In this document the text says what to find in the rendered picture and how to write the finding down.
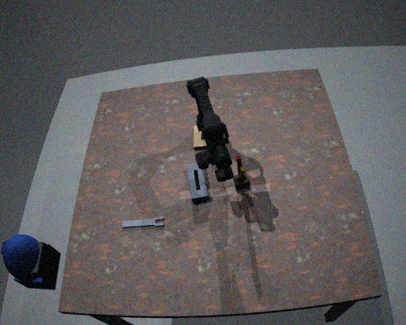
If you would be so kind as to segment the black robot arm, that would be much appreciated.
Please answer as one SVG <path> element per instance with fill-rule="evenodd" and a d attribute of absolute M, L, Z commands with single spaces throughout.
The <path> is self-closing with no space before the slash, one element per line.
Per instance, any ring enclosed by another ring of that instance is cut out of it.
<path fill-rule="evenodd" d="M 198 168 L 207 169 L 210 163 L 216 164 L 216 168 L 220 170 L 229 168 L 232 165 L 232 159 L 225 146 L 229 143 L 229 134 L 226 124 L 221 122 L 220 118 L 213 112 L 208 96 L 208 89 L 210 88 L 208 79 L 202 76 L 189 80 L 186 85 L 188 93 L 196 99 L 199 112 L 196 120 L 197 128 L 198 131 L 201 131 L 201 139 L 205 140 L 208 148 L 208 150 L 195 155 Z M 224 134 L 226 138 L 223 137 Z"/>

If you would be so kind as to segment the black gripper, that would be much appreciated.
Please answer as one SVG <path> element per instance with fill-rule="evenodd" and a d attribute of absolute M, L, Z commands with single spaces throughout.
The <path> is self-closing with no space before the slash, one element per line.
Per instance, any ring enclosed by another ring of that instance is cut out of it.
<path fill-rule="evenodd" d="M 231 167 L 229 167 L 227 169 L 223 169 L 223 170 L 217 169 L 215 171 L 215 174 L 216 174 L 216 178 L 217 178 L 218 182 L 225 182 L 225 181 L 227 181 L 229 179 L 234 178 L 234 174 L 232 172 Z"/>

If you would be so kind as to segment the grey flat bar with forked end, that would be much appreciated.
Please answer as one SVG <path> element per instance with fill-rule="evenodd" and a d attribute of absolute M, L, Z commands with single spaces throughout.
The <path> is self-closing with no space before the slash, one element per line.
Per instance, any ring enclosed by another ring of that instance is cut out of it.
<path fill-rule="evenodd" d="M 122 223 L 122 228 L 130 228 L 130 227 L 146 227 L 146 226 L 164 226 L 164 223 L 155 223 L 155 220 L 164 220 L 164 217 L 156 217 L 153 219 L 146 219 L 146 220 L 125 220 Z"/>

